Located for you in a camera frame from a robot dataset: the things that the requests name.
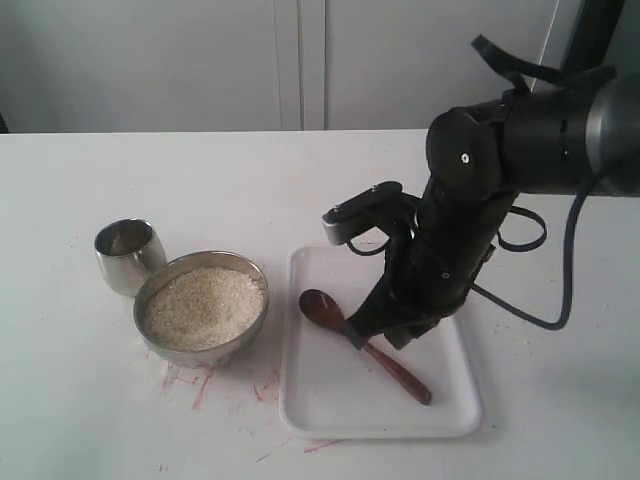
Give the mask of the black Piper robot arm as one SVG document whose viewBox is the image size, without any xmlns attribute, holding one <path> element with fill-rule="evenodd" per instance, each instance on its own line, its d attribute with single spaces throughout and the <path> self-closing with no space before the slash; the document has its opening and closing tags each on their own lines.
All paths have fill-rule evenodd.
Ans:
<svg viewBox="0 0 640 480">
<path fill-rule="evenodd" d="M 516 79 L 498 100 L 455 107 L 426 138 L 430 176 L 421 196 L 387 181 L 324 215 L 336 244 L 378 228 L 383 274 L 346 322 L 356 348 L 383 335 L 396 348 L 455 313 L 477 289 L 498 247 L 515 251 L 500 227 L 522 194 L 570 195 L 563 241 L 563 293 L 555 321 L 525 320 L 557 331 L 573 302 L 575 231 L 587 197 L 639 193 L 639 80 L 608 69 L 585 72 L 539 92 Z"/>
</svg>

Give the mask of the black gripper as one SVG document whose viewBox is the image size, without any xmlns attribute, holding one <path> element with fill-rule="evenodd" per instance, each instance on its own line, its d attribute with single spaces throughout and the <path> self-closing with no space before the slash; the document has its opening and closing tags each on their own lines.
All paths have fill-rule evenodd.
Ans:
<svg viewBox="0 0 640 480">
<path fill-rule="evenodd" d="M 383 335 L 401 350 L 454 313 L 514 201 L 513 191 L 497 190 L 464 202 L 429 181 L 417 209 L 418 232 L 393 274 L 391 289 L 383 275 L 346 320 L 350 343 L 363 349 Z"/>
</svg>

